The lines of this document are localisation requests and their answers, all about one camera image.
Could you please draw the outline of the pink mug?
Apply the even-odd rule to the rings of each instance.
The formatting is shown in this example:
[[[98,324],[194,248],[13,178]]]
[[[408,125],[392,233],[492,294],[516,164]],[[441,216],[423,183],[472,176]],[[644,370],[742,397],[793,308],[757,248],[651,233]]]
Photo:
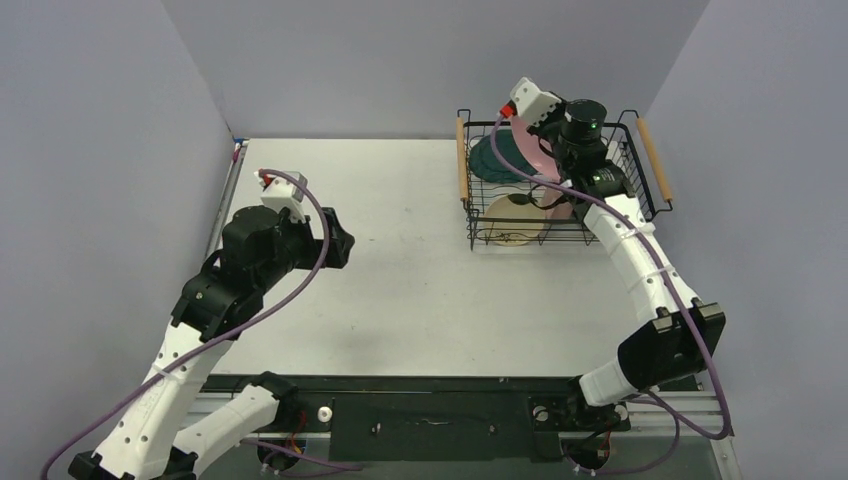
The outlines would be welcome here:
[[[573,206],[564,194],[558,190],[544,188],[540,207],[546,220],[570,220],[573,216]]]

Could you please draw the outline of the pink plate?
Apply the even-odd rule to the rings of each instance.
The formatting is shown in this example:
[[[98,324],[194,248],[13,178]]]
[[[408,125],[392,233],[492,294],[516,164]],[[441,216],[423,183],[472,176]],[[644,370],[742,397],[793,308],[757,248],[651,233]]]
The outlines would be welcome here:
[[[555,159],[542,149],[540,139],[528,131],[528,125],[517,115],[510,120],[513,140],[529,165],[539,174],[555,183],[561,182],[561,175]]]

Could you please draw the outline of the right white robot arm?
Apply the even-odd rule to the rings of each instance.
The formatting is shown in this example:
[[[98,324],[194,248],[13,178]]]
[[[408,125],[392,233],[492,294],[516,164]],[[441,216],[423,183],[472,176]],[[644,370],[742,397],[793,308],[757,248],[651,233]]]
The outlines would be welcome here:
[[[607,364],[582,375],[564,400],[578,427],[598,420],[604,406],[670,380],[713,369],[712,355],[726,324],[720,306],[705,303],[677,273],[654,236],[654,226],[624,172],[608,158],[602,138],[607,111],[593,100],[547,99],[522,120],[546,141],[576,216],[600,241],[633,302],[637,329]]]

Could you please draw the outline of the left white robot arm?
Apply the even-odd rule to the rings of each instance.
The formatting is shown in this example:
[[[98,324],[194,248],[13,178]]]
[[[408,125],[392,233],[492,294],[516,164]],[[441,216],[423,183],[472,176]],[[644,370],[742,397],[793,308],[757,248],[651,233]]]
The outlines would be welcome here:
[[[120,406],[118,424],[94,450],[74,457],[72,478],[195,479],[244,436],[295,423],[295,387],[264,372],[245,394],[181,426],[212,369],[254,325],[272,287],[296,269],[307,271],[311,282],[318,269],[347,264],[354,237],[333,208],[320,208],[318,218],[321,239],[291,206],[251,206],[233,215],[221,247],[184,285],[141,393]]]

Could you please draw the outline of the cream plate with black accent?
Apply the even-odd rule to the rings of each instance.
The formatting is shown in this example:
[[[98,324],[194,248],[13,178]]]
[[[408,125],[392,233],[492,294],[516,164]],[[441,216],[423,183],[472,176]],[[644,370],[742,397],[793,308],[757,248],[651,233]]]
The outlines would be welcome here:
[[[517,247],[537,239],[546,224],[546,214],[527,194],[499,196],[484,211],[481,238],[487,243]]]

